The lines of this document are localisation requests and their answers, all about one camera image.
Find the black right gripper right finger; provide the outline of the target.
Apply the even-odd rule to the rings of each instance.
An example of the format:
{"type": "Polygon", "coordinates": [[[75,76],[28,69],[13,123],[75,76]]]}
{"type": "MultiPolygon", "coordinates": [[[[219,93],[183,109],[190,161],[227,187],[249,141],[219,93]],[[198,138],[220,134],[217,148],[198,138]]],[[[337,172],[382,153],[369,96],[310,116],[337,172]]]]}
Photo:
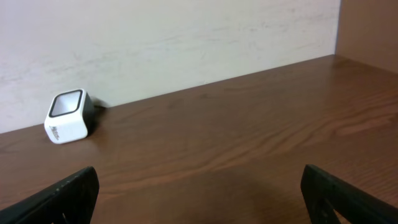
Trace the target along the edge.
{"type": "Polygon", "coordinates": [[[305,166],[300,188],[312,223],[339,223],[337,213],[350,223],[397,223],[397,208],[315,165],[305,166]]]}

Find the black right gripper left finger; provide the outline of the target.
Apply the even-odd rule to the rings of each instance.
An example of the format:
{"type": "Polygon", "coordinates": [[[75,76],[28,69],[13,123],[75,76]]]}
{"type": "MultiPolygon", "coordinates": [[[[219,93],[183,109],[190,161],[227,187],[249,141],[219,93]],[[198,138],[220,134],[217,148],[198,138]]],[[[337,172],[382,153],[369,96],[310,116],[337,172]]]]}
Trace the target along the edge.
{"type": "Polygon", "coordinates": [[[86,167],[1,210],[1,223],[89,223],[100,185],[86,167]]]}

